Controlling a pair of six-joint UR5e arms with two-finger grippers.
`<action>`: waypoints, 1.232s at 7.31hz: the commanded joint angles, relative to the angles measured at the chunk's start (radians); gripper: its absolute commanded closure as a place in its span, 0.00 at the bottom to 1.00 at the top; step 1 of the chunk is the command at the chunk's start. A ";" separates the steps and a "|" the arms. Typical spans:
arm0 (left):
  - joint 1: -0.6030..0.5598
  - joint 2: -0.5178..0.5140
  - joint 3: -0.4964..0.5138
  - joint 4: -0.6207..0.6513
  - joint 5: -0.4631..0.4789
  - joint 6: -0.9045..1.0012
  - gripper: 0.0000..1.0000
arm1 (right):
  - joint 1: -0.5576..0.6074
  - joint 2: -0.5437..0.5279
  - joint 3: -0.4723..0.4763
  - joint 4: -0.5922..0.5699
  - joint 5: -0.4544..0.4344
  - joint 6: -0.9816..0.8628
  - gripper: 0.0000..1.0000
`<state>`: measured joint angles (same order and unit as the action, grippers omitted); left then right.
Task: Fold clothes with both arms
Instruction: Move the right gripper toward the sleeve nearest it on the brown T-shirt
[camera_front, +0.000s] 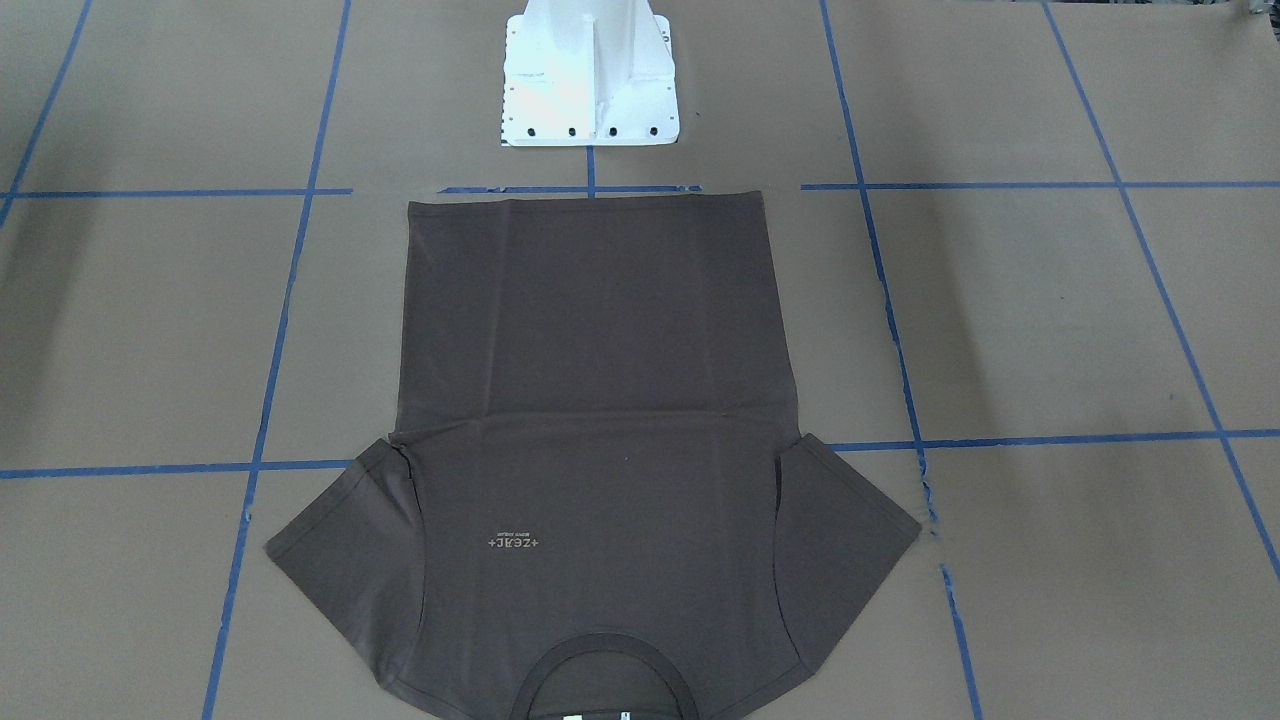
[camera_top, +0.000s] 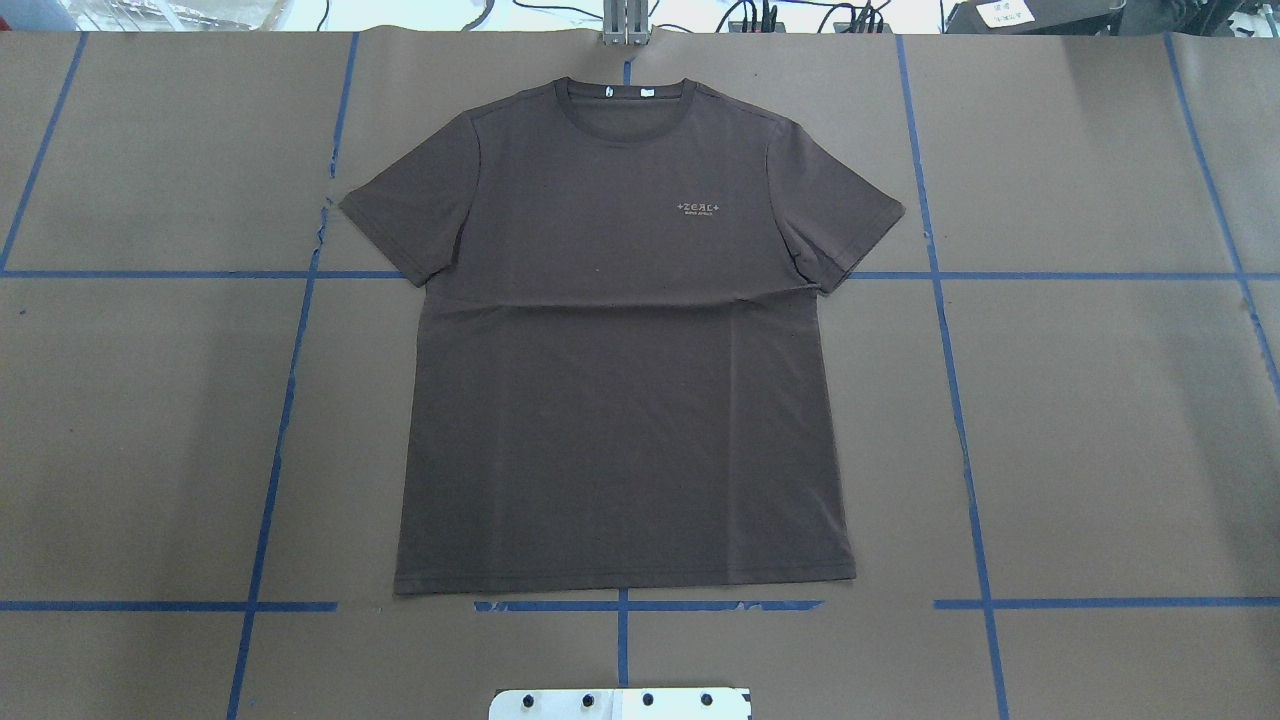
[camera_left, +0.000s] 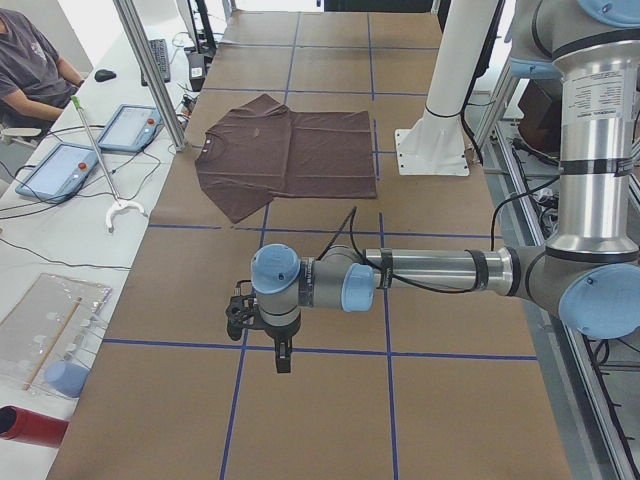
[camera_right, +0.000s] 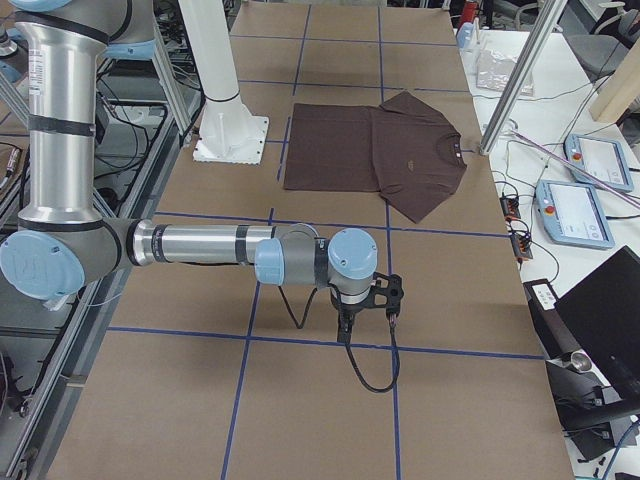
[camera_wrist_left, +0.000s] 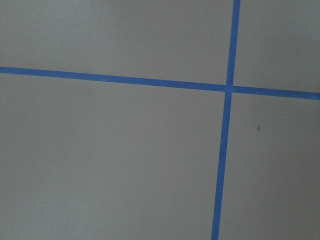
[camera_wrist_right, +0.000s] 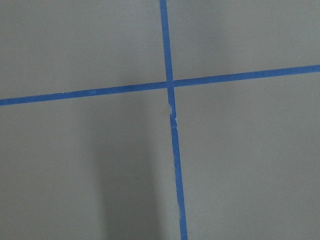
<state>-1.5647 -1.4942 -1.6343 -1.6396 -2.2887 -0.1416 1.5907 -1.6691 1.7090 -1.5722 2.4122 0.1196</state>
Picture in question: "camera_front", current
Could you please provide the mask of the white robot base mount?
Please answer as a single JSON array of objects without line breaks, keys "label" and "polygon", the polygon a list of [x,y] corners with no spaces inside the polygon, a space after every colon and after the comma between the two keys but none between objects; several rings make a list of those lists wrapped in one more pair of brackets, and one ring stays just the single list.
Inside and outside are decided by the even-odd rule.
[{"label": "white robot base mount", "polygon": [[669,19],[649,1],[526,3],[506,22],[500,143],[676,143],[672,40]]}]

